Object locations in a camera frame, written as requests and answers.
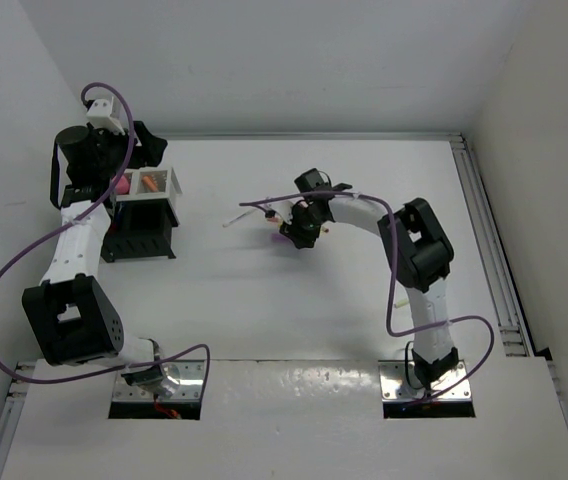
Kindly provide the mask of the orange capped white marker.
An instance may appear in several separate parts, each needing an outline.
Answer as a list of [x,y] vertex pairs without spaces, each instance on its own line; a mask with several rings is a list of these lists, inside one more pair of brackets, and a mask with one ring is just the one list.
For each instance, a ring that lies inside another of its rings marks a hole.
[[142,177],[142,182],[145,185],[146,189],[149,192],[158,192],[159,188],[158,185],[156,184],[155,180],[153,177],[151,176],[143,176]]

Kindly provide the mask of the purple highlighter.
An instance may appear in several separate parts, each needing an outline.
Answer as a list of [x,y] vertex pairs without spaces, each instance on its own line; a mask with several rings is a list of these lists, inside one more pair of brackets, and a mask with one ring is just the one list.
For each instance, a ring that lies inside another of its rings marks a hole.
[[273,242],[285,243],[287,239],[279,233],[273,233],[271,235],[271,240]]

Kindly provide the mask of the pink eraser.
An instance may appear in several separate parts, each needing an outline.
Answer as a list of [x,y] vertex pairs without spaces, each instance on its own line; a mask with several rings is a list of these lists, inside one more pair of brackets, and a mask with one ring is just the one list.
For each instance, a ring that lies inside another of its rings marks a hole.
[[116,195],[127,195],[130,191],[130,181],[126,176],[122,176],[115,185]]

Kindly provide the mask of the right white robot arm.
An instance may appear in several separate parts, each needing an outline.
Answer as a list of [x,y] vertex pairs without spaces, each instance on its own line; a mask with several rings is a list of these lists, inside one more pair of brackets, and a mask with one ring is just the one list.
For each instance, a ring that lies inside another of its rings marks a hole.
[[429,203],[416,198],[396,212],[387,203],[356,195],[349,184],[332,185],[313,168],[294,180],[305,197],[285,201],[279,233],[298,249],[312,248],[327,222],[378,236],[394,280],[406,290],[414,325],[414,374],[424,388],[458,363],[449,327],[445,279],[454,251]]

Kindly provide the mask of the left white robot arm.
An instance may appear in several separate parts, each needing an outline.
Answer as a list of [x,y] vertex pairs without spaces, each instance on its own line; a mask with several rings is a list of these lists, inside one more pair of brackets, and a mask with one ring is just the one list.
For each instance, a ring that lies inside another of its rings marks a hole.
[[122,367],[128,383],[160,377],[156,341],[126,332],[98,281],[101,262],[174,258],[178,226],[172,176],[159,168],[167,141],[141,121],[131,132],[90,122],[54,140],[51,203],[63,232],[40,283],[22,306],[51,366]]

